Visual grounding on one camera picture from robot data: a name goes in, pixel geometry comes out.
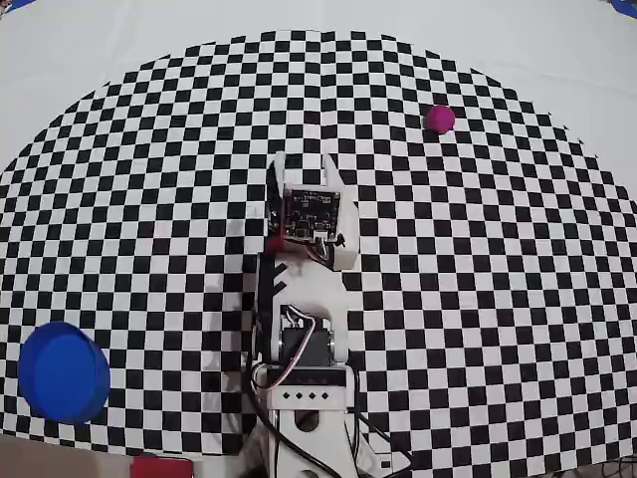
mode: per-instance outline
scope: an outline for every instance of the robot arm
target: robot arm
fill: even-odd
[[[263,435],[256,427],[252,440],[271,478],[358,478],[358,469],[379,477],[386,470],[357,425],[346,425],[347,398],[355,397],[347,384],[356,381],[345,365],[349,295],[335,271],[356,261],[358,210],[330,156],[325,186],[286,184],[284,166],[278,153],[268,171],[269,238],[259,255],[246,370],[268,432],[256,437]],[[262,362],[251,367],[258,355]]]

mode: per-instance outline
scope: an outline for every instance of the blue container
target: blue container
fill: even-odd
[[[80,329],[66,322],[37,328],[20,350],[20,392],[39,415],[85,423],[102,411],[110,389],[106,357]]]
[[[610,0],[611,5],[619,13],[637,18],[637,4],[631,0]]]

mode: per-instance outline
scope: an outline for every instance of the white table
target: white table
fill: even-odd
[[[279,29],[384,33],[486,73],[566,124],[637,197],[637,21],[596,0],[39,0],[0,23],[0,167],[67,106],[143,62]]]

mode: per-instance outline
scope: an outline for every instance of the checkerboard mat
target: checkerboard mat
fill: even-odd
[[[454,110],[454,131],[423,130],[432,105]],[[238,452],[255,423],[241,350],[278,150],[310,183],[331,153],[357,201],[360,260],[342,280],[360,405],[413,450],[416,474],[528,476],[632,453],[637,206],[516,92],[356,32],[189,48],[24,148],[0,177],[4,433]],[[38,417],[18,390],[20,344],[61,320],[111,368],[85,425]]]

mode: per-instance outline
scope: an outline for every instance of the pink ball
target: pink ball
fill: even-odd
[[[443,134],[454,127],[456,116],[451,108],[438,105],[432,108],[425,119],[425,127]]]

